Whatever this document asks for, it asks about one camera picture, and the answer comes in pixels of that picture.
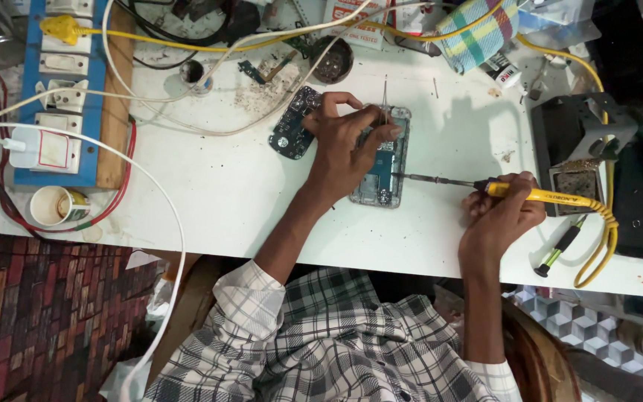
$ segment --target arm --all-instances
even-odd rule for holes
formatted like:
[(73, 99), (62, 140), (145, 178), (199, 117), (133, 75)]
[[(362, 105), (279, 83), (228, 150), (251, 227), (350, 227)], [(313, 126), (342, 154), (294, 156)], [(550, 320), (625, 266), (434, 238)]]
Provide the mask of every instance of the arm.
[[(266, 346), (282, 324), (284, 287), (304, 242), (317, 220), (351, 193), (371, 169), (379, 144), (400, 133), (392, 124), (374, 129), (363, 147), (356, 139), (378, 120), (381, 110), (347, 93), (327, 92), (319, 110), (304, 121), (317, 138), (317, 156), (300, 188), (254, 261), (220, 278), (213, 288), (217, 303), (201, 330), (173, 353), (145, 401), (249, 401), (252, 381), (266, 363)], [(336, 105), (361, 109), (340, 117)]]
[(463, 200), (471, 222), (458, 249), (465, 288), (464, 359), (503, 401), (520, 401), (505, 360), (500, 295), (500, 259), (507, 248), (545, 218), (541, 202), (527, 201), (537, 183), (529, 172), (500, 176), (510, 193), (497, 200), (474, 192)]
[[(359, 185), (371, 169), (380, 143), (394, 140), (401, 132), (393, 124), (376, 127), (357, 148), (362, 130), (379, 121), (381, 110), (376, 106), (362, 109), (362, 103), (347, 92), (326, 92), (321, 99), (319, 109), (302, 122), (319, 143), (307, 182), (255, 257), (257, 265), (279, 283), (289, 278), (317, 220)], [(340, 117), (338, 104), (359, 110)]]

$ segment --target metal holder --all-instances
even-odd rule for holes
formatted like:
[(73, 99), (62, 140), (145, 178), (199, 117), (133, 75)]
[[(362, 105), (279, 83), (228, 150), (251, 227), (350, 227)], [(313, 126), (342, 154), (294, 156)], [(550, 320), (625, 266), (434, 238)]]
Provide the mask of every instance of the metal holder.
[[(603, 112), (608, 124), (598, 117)], [(540, 187), (604, 202), (600, 163), (619, 160), (639, 128), (627, 109), (604, 92), (556, 96), (532, 109), (531, 122)], [(605, 143), (605, 137), (611, 140)], [(549, 203), (545, 207), (551, 217), (591, 212)]]

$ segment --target man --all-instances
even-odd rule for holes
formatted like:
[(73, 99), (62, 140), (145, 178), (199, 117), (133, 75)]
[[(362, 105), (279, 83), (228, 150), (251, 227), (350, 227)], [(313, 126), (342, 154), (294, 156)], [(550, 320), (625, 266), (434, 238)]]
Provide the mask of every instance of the man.
[[(255, 259), (217, 282), (205, 326), (173, 354), (145, 400), (520, 401), (503, 351), (499, 267), (545, 217), (541, 203), (525, 200), (532, 175), (501, 176), (511, 187), (499, 202), (479, 192), (463, 201), (471, 224), (458, 251), (461, 348), (429, 296), (381, 303), (365, 271), (326, 267), (287, 283), (317, 220), (361, 182), (380, 143), (401, 132), (381, 125), (357, 148), (382, 111), (344, 92), (321, 99), (304, 120), (319, 142), (307, 182)], [(338, 104), (357, 111), (340, 117)]]

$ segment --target yellow plug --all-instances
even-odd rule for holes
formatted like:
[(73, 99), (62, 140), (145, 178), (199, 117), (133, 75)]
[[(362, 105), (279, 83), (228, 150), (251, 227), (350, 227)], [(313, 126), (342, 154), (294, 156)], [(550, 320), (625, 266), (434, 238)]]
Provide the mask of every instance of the yellow plug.
[(71, 46), (75, 46), (79, 41), (79, 35), (85, 35), (87, 30), (87, 28), (80, 26), (74, 17), (70, 15), (45, 18), (39, 24), (39, 28), (45, 34), (60, 39)]

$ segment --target cube pattern tile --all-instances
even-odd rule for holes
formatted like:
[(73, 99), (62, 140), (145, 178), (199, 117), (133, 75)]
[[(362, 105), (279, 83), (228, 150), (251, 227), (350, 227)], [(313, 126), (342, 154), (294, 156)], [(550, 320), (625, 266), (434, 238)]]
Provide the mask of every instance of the cube pattern tile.
[[(643, 355), (617, 339), (617, 319), (563, 300), (535, 295), (534, 286), (519, 286), (512, 297), (518, 306), (560, 341), (591, 352), (612, 367), (643, 376)], [(582, 402), (594, 399), (582, 395)]]
[(126, 270), (130, 254), (0, 234), (0, 401), (101, 400), (156, 278), (155, 263)]

